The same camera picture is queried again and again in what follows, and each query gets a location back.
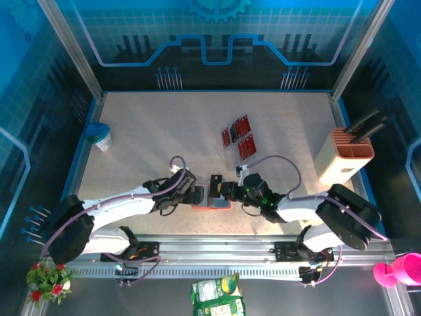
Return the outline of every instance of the glass wall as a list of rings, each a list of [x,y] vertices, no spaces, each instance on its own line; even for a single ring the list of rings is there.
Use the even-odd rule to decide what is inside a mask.
[[[60,201],[92,96],[36,1],[0,1],[0,38],[0,306],[20,315],[41,247],[26,217]]]
[[[329,90],[376,0],[59,0],[104,90]]]
[[[421,2],[396,1],[343,94],[351,122],[374,108],[389,117],[366,172],[399,251],[419,251],[421,238],[420,19]]]

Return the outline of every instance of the knife block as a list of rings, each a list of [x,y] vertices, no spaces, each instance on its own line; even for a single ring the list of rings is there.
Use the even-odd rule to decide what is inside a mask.
[[[359,144],[350,144],[355,136],[334,128],[314,160],[314,167],[321,183],[343,184],[374,158],[370,138]]]

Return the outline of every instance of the black knife handle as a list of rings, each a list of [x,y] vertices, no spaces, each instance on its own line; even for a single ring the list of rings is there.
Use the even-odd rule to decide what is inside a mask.
[[[351,141],[351,144],[358,144],[360,143],[363,139],[367,138],[367,137],[371,137],[373,136],[374,133],[376,133],[377,131],[381,130],[383,128],[383,126],[385,126],[384,123],[379,123],[379,125],[369,129],[367,132],[358,135],[356,138],[354,138]]]
[[[377,115],[379,112],[380,112],[379,109],[371,110],[370,112],[368,112],[367,114],[365,114],[363,117],[361,117],[360,119],[358,119],[354,124],[352,124],[349,127],[347,127],[343,132],[346,133],[346,134],[353,133],[357,128],[360,128],[361,125],[366,120],[370,119],[374,115]]]

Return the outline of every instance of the gear logo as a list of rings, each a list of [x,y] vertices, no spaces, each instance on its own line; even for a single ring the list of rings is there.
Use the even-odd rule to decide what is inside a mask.
[[[245,6],[251,0],[187,0],[187,6],[197,18],[205,18],[206,22],[228,22],[229,18],[236,18],[239,13],[245,12]]]
[[[37,26],[40,14],[36,0],[0,0],[0,9],[5,7],[26,32]]]

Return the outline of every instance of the blue lid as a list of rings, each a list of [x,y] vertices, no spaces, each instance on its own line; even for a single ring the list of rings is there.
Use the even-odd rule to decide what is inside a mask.
[[[86,139],[89,143],[96,144],[105,138],[110,132],[108,125],[103,123],[91,123],[86,127]]]

